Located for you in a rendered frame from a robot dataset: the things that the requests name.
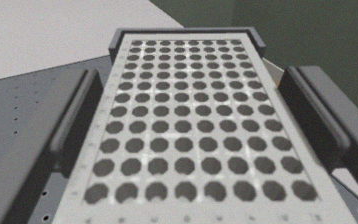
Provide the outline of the white well plate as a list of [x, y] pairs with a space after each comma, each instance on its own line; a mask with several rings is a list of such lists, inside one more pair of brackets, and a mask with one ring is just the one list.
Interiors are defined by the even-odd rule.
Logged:
[[124, 35], [52, 224], [357, 222], [247, 34], [217, 33]]

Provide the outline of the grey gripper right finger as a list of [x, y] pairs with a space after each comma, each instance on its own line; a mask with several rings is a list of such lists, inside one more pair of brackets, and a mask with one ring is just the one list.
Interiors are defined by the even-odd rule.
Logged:
[[289, 66], [277, 88], [327, 174], [358, 184], [358, 108], [319, 66]]

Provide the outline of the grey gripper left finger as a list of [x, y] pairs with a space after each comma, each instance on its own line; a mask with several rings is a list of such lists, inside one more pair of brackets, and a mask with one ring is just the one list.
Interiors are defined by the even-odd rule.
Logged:
[[0, 162], [0, 224], [28, 224], [51, 173], [71, 177], [104, 88], [66, 68]]

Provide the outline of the grey flat base plate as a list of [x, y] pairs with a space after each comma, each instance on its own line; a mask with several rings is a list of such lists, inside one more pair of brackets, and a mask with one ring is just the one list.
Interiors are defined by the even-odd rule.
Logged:
[[[1, 78], [0, 162], [64, 69], [85, 68], [89, 71], [91, 68], [95, 68], [100, 74], [105, 89], [112, 67], [109, 54]], [[358, 195], [334, 174], [329, 174], [329, 177], [358, 224]], [[64, 178], [60, 173], [51, 173], [28, 224], [52, 223], [68, 182], [69, 179]]]

